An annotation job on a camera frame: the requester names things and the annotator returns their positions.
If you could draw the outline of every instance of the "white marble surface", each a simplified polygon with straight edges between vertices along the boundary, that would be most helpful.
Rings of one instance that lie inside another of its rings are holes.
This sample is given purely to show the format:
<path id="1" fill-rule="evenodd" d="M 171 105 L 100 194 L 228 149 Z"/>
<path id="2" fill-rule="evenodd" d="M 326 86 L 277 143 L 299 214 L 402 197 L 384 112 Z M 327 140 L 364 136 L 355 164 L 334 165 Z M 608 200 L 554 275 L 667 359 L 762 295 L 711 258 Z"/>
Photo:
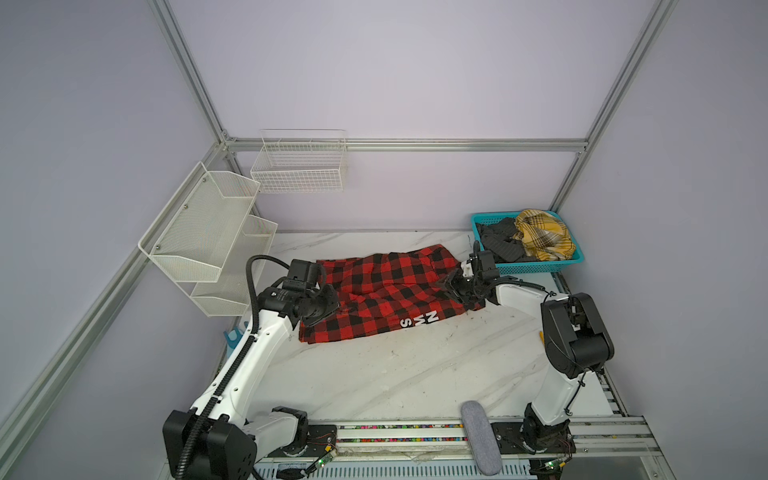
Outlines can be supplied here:
<path id="1" fill-rule="evenodd" d="M 472 232 L 278 233 L 270 253 L 290 262 L 435 243 L 465 260 Z M 283 272 L 267 264 L 260 288 Z M 521 277 L 556 290 L 549 273 Z M 270 364 L 256 402 L 264 412 L 278 405 L 306 410 L 313 420 L 458 418 L 467 400 L 478 400 L 488 416 L 522 415 L 548 366 L 540 329 L 538 319 L 489 303 L 437 323 L 342 342 L 308 345 L 293 333 Z M 574 413 L 610 415 L 601 387 L 588 384 L 587 390 Z"/>

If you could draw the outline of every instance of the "white wire shelf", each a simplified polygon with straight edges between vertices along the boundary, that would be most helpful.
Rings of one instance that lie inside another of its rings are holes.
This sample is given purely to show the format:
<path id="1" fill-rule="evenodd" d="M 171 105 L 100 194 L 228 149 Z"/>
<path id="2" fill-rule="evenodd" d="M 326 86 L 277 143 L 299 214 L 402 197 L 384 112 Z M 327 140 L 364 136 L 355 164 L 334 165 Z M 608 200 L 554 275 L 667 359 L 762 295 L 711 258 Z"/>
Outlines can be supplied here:
<path id="1" fill-rule="evenodd" d="M 259 182 L 229 171 L 204 172 L 154 243 L 139 248 L 174 282 L 217 282 Z"/>
<path id="2" fill-rule="evenodd" d="M 216 283 L 198 283 L 190 298 L 208 316 L 243 315 L 250 305 L 245 263 L 253 255 L 270 252 L 277 223 L 248 215 Z M 253 281 L 258 281 L 264 260 L 253 265 Z"/>
<path id="3" fill-rule="evenodd" d="M 251 168 L 264 194 L 338 192 L 346 179 L 343 130 L 262 130 Z"/>
<path id="4" fill-rule="evenodd" d="M 180 189 L 169 206 L 177 209 L 164 228 L 158 217 L 139 240 L 139 249 L 207 316 L 243 315 L 250 305 L 245 263 L 269 253 L 277 223 L 250 214 L 259 182 L 198 164 L 189 193 Z M 263 261 L 253 266 L 257 281 Z"/>

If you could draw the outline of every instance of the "black and red checkered cloth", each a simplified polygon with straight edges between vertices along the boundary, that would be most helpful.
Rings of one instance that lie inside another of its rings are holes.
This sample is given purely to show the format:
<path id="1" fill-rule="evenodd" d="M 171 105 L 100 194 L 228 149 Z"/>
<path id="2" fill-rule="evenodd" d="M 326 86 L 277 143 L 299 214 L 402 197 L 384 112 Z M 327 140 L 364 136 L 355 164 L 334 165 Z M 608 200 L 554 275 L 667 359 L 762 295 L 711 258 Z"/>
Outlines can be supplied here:
<path id="1" fill-rule="evenodd" d="M 445 296 L 438 285 L 460 264 L 443 245 L 317 263 L 326 269 L 326 282 L 336 289 L 341 307 L 315 326 L 302 324 L 302 342 L 371 336 L 428 325 L 466 311 L 461 303 Z M 485 302 L 480 302 L 472 309 L 484 306 Z"/>

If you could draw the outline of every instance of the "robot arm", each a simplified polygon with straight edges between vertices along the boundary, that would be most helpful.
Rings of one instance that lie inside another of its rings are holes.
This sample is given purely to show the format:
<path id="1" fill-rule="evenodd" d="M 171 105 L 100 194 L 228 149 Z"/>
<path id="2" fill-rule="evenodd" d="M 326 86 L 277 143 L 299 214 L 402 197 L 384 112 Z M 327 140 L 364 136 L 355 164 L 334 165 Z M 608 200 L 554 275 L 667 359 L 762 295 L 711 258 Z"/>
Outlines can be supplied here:
<path id="1" fill-rule="evenodd" d="M 253 396 L 290 332 L 299 322 L 312 326 L 327 318 L 339 308 L 339 299 L 330 285 L 316 288 L 321 267 L 304 260 L 294 260 L 285 277 L 257 296 L 250 268 L 260 259 L 280 263 L 268 256 L 248 261 L 248 287 L 255 305 L 248 330 L 192 408 L 174 410 L 163 425 L 175 478 L 244 480 L 253 464 L 275 449 L 296 454 L 306 446 L 306 412 L 277 407 L 258 415 Z"/>
<path id="2" fill-rule="evenodd" d="M 525 409 L 521 434 L 528 451 L 545 452 L 567 429 L 579 389 L 586 381 L 597 381 L 594 372 L 614 355 L 594 301 L 586 293 L 548 292 L 535 283 L 502 277 L 493 254 L 480 251 L 478 242 L 469 260 L 448 275 L 444 288 L 465 305 L 486 299 L 541 320 L 550 367 L 538 395 Z"/>

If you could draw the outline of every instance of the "teal plastic basket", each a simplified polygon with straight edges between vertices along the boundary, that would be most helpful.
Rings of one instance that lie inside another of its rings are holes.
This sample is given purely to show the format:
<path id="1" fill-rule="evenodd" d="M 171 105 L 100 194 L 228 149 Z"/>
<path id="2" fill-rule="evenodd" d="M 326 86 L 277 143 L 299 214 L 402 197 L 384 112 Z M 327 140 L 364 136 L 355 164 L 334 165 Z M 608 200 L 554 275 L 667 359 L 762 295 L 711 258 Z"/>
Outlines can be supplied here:
<path id="1" fill-rule="evenodd" d="M 546 210 L 548 214 L 552 214 L 554 217 L 562 220 L 555 212 Z M 480 242 L 481 250 L 485 250 L 485 247 L 480 240 L 480 233 L 476 223 L 481 225 L 492 225 L 498 223 L 505 218 L 515 218 L 520 212 L 499 212 L 496 214 L 474 214 L 472 215 L 472 231 L 475 232 L 475 239 Z M 501 275 L 515 275 L 516 273 L 540 273 L 540 272 L 559 272 L 568 265 L 574 263 L 581 263 L 584 261 L 584 254 L 581 252 L 581 247 L 578 246 L 578 242 L 571 232 L 571 240 L 573 240 L 576 246 L 574 257 L 570 260 L 556 260 L 554 262 L 518 262 L 518 263 L 496 263 L 496 268 Z"/>

